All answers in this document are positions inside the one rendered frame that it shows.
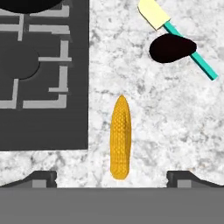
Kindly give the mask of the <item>yellow corn cob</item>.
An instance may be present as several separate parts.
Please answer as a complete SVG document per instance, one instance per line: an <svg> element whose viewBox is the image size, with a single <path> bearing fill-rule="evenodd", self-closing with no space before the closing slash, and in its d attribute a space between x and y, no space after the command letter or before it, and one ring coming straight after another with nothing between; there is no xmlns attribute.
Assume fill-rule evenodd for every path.
<svg viewBox="0 0 224 224"><path fill-rule="evenodd" d="M110 125L110 172L115 179L126 179L130 171L131 118L126 98L120 95Z"/></svg>

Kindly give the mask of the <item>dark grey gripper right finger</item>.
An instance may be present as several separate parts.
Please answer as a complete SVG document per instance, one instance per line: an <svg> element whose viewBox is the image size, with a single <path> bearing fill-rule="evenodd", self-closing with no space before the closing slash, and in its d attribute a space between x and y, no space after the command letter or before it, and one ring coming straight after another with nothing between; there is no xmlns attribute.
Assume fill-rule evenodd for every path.
<svg viewBox="0 0 224 224"><path fill-rule="evenodd" d="M168 171L166 178L168 188L224 188L224 185L200 179L190 171Z"/></svg>

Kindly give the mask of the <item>teal handled cream spatula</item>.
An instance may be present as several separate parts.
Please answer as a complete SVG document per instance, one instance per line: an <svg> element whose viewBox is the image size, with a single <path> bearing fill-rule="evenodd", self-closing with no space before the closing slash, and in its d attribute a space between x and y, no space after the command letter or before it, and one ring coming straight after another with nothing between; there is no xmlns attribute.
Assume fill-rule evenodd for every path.
<svg viewBox="0 0 224 224"><path fill-rule="evenodd" d="M164 27L169 33L181 36L178 30L170 22L171 18L159 6L156 0L139 0L137 6L141 15L148 21L148 23L158 30ZM218 77L218 74L205 62L205 60L197 53L191 55L193 61L202 69L202 71L213 81Z"/></svg>

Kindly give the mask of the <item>dark grey hob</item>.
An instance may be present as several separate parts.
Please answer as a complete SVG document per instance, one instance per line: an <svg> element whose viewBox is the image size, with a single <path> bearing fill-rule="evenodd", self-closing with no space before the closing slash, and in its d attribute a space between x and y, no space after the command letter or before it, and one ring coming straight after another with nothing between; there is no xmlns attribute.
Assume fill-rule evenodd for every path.
<svg viewBox="0 0 224 224"><path fill-rule="evenodd" d="M89 0L0 9L0 151L88 147Z"/></svg>

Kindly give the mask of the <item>dark avocado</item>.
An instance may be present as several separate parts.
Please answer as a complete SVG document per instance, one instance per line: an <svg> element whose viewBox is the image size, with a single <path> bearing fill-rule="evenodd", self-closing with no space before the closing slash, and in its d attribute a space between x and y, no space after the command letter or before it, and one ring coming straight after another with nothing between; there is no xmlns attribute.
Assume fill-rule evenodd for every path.
<svg viewBox="0 0 224 224"><path fill-rule="evenodd" d="M189 38L166 33L152 41L149 54L156 62L172 63L192 55L196 50L196 43Z"/></svg>

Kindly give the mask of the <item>black pot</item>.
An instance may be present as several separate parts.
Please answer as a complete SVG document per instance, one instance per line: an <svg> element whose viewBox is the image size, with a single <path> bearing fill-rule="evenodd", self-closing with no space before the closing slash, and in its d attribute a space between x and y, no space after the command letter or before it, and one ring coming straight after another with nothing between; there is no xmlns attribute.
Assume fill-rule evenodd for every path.
<svg viewBox="0 0 224 224"><path fill-rule="evenodd" d="M0 0L0 9L31 14L49 10L61 2L62 0Z"/></svg>

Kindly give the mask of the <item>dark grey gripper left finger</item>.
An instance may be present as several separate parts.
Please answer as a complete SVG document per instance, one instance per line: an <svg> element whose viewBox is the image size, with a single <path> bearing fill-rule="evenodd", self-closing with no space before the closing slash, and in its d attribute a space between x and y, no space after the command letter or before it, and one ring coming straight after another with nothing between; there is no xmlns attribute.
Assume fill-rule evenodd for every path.
<svg viewBox="0 0 224 224"><path fill-rule="evenodd" d="M16 188L56 188L56 171L34 171L27 177L3 185Z"/></svg>

